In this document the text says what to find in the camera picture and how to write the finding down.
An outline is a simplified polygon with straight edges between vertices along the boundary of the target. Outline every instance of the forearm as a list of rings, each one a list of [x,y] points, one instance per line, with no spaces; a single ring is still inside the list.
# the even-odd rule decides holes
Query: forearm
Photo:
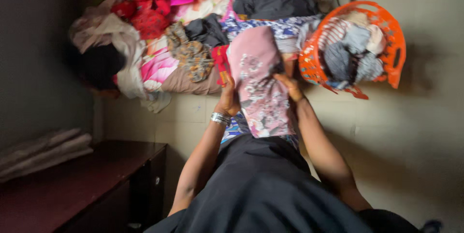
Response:
[[[219,151],[225,125],[210,121],[200,142],[182,169],[169,215],[187,208],[208,182]]]
[[[355,185],[351,169],[328,140],[308,100],[297,103],[297,115],[306,150],[321,181],[337,192],[346,185]]]

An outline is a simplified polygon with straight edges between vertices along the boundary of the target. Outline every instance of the silver bracelet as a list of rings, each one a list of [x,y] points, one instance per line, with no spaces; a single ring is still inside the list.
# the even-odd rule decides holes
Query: silver bracelet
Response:
[[[211,121],[214,121],[214,122],[218,122],[218,123],[222,123],[226,126],[229,126],[230,123],[232,122],[230,117],[227,117],[225,115],[223,115],[222,113],[218,113],[218,112],[213,112],[211,114]]]

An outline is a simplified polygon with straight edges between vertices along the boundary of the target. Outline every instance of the floor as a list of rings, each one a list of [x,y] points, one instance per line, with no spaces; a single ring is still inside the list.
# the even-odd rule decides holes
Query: floor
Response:
[[[372,1],[391,12],[406,37],[399,89],[363,84],[369,100],[314,86],[305,94],[373,207],[418,227],[440,219],[442,232],[464,232],[464,3]],[[177,94],[159,114],[136,99],[102,102],[104,138],[169,143],[165,211],[217,101],[217,95]]]

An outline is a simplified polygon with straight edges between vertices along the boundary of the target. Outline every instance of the black garment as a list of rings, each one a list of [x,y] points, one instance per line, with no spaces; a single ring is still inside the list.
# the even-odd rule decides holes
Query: black garment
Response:
[[[268,20],[317,14],[313,0],[235,0],[233,10],[248,19]]]
[[[198,40],[210,47],[229,44],[229,39],[223,33],[221,25],[214,13],[203,19],[195,19],[185,27],[185,34],[189,40]]]
[[[372,231],[376,227],[382,231]],[[311,176],[308,164],[287,141],[244,134],[221,145],[216,171],[187,209],[145,232],[418,230],[391,212],[356,213]]]
[[[116,89],[113,75],[124,67],[125,62],[126,58],[113,44],[91,47],[82,55],[80,73],[98,90]]]

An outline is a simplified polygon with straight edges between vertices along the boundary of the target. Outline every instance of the person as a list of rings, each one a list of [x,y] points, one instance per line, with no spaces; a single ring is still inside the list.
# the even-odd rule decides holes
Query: person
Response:
[[[226,78],[214,112],[232,117],[240,105],[234,80]],[[274,78],[295,103],[301,137],[321,181],[284,137],[245,133],[220,143],[226,125],[210,121],[182,170],[168,217],[145,232],[419,232],[399,215],[371,207],[297,82]]]

